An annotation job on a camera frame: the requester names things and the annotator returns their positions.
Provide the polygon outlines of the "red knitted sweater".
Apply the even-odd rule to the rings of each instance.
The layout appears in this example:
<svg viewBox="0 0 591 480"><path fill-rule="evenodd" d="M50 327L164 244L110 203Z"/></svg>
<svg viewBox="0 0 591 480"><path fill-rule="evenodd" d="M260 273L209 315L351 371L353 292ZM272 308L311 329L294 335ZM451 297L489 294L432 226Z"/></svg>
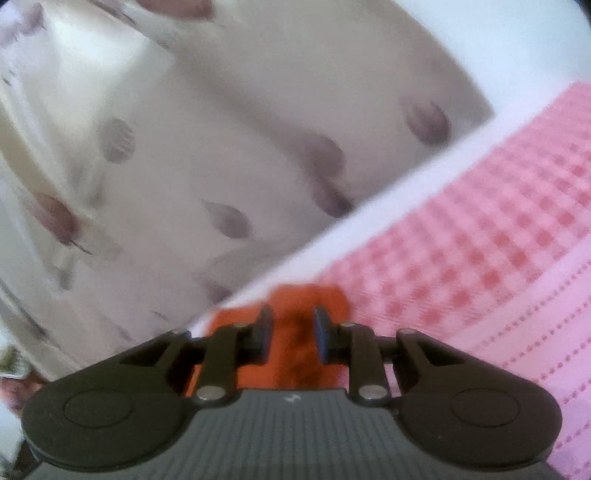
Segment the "red knitted sweater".
<svg viewBox="0 0 591 480"><path fill-rule="evenodd" d="M273 310L273 341L263 366L238 369L239 389L323 390L342 384L345 368L322 365L315 344L315 309L325 308L332 322L349 320L351 307L345 293L331 285L281 285L266 301L219 310L206 329L256 321L263 306Z"/></svg>

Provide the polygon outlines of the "pink checkered bed sheet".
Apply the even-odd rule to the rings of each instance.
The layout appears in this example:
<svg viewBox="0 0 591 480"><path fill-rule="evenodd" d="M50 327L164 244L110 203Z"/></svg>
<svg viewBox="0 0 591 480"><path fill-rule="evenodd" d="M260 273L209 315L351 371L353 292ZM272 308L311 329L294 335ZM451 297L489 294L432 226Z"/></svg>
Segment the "pink checkered bed sheet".
<svg viewBox="0 0 591 480"><path fill-rule="evenodd" d="M590 475L590 86L523 93L465 140L200 317L204 334L281 285L332 285L355 322L410 327L544 387L551 465Z"/></svg>

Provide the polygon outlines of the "beige leaf-patterned mattress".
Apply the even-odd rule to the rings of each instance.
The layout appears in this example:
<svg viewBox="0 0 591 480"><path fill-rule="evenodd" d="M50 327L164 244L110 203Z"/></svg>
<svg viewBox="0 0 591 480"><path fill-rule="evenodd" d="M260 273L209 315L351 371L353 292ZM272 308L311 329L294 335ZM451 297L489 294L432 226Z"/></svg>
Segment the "beige leaf-patterned mattress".
<svg viewBox="0 0 591 480"><path fill-rule="evenodd" d="M5 1L6 327L51 380L186 327L491 113L391 1Z"/></svg>

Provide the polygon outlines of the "cluttered items pile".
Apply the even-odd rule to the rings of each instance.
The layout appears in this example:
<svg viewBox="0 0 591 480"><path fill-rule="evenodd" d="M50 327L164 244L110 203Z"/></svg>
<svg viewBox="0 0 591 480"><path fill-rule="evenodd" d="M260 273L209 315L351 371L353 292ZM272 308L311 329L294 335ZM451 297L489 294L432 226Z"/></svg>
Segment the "cluttered items pile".
<svg viewBox="0 0 591 480"><path fill-rule="evenodd" d="M22 416L25 404L47 383L15 346L1 348L1 402L16 417Z"/></svg>

